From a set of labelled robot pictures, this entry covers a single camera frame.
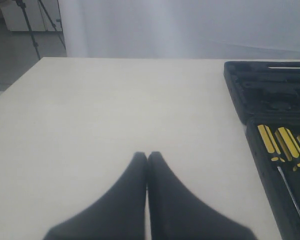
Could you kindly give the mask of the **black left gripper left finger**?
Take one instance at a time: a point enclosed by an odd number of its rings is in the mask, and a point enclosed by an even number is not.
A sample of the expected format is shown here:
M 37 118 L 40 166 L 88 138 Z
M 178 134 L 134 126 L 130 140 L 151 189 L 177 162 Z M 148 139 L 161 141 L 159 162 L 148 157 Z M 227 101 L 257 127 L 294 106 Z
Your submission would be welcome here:
M 147 157 L 136 152 L 117 182 L 95 203 L 52 227 L 46 240 L 143 240 Z

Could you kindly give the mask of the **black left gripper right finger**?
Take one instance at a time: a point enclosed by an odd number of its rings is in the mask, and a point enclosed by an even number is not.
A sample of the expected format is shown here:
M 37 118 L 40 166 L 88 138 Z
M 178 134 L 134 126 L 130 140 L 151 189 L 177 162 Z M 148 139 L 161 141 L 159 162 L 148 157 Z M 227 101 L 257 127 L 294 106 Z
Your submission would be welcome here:
M 196 197 L 159 151 L 148 157 L 148 206 L 154 240 L 255 240 L 246 226 Z

